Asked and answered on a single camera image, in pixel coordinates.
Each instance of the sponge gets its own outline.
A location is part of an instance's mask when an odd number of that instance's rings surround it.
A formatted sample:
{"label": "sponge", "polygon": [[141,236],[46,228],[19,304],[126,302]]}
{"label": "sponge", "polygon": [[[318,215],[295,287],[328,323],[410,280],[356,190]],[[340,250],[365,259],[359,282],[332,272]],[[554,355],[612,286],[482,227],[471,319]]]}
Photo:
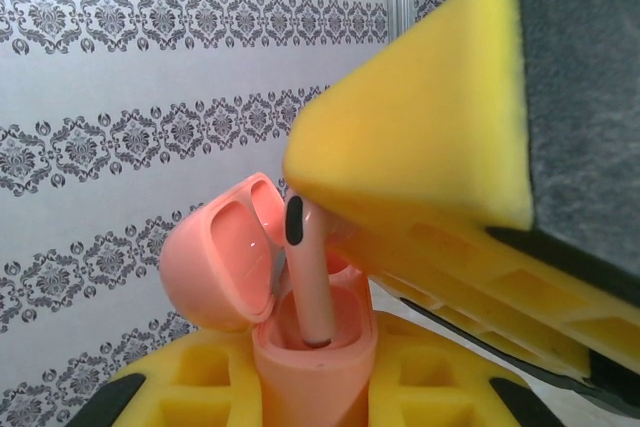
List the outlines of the sponge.
{"label": "sponge", "polygon": [[640,418],[639,79],[640,0],[448,0],[305,107],[285,177],[407,305]]}

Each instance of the black rubber edge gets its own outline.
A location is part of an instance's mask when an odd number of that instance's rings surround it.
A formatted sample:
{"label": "black rubber edge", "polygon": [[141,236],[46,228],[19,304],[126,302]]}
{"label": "black rubber edge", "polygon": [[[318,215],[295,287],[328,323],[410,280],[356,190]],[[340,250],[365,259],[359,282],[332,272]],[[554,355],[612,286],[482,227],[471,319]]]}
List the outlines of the black rubber edge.
{"label": "black rubber edge", "polygon": [[603,290],[634,307],[640,307],[640,277],[572,247],[534,226],[520,231],[489,227],[487,233],[529,257]]}
{"label": "black rubber edge", "polygon": [[145,380],[142,374],[130,374],[103,385],[67,427],[111,427]]}
{"label": "black rubber edge", "polygon": [[[618,369],[623,369],[623,371],[627,370],[624,367],[618,365],[610,359],[603,358],[596,354],[592,353],[591,356],[591,369],[592,372],[600,372],[599,375],[596,375],[594,379],[586,379],[586,382],[589,382],[589,385],[586,383],[580,382],[574,378],[568,377],[566,375],[557,374],[555,372],[551,372],[549,370],[543,369],[542,367],[538,367],[537,365],[530,364],[522,359],[509,355],[491,344],[488,344],[477,337],[469,334],[468,332],[462,330],[461,328],[455,326],[454,324],[438,317],[433,312],[425,309],[424,307],[416,304],[415,302],[400,297],[399,300],[409,307],[411,310],[422,314],[424,317],[432,320],[433,322],[445,327],[450,330],[454,334],[459,335],[463,339],[471,342],[478,347],[484,349],[492,355],[495,355],[499,359],[508,362],[512,366],[520,369],[521,371],[535,377],[542,382],[545,382],[549,385],[553,385],[554,387],[558,387],[564,390],[571,390],[585,398],[589,399],[597,399],[597,401],[602,402],[603,404],[609,406],[610,412],[618,413],[619,415],[624,415],[626,417],[632,417],[634,419],[640,419],[640,406],[637,405],[640,402],[640,396],[633,398],[633,391],[628,395],[624,393],[625,385],[623,383],[616,383],[616,372]],[[606,360],[606,365],[608,367],[603,367],[605,362],[602,359]],[[606,372],[602,372],[602,370],[609,369],[610,373],[606,374]]]}
{"label": "black rubber edge", "polygon": [[290,245],[298,245],[304,237],[302,228],[303,212],[304,203],[302,199],[294,195],[287,202],[287,214],[284,221],[285,234]]}
{"label": "black rubber edge", "polygon": [[531,389],[502,377],[489,383],[520,427],[565,427]]}

